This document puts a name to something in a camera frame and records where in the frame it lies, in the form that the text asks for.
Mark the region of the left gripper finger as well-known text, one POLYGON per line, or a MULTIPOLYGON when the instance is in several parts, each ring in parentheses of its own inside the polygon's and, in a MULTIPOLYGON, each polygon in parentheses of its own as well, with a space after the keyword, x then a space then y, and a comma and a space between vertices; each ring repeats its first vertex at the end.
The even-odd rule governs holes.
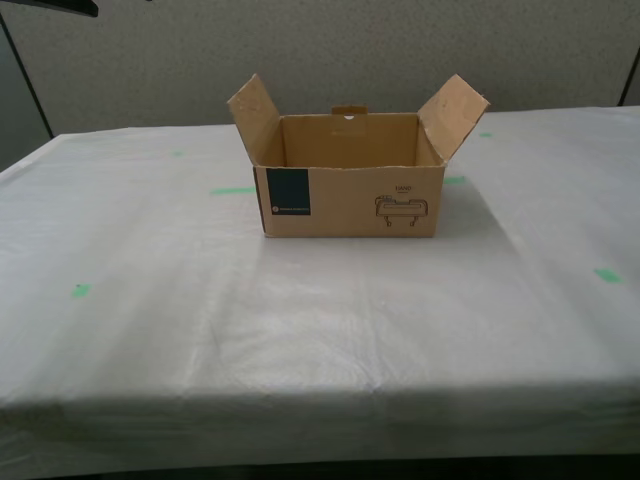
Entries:
POLYGON ((71 13, 97 18, 99 7, 92 0, 1 0, 5 3, 71 13))

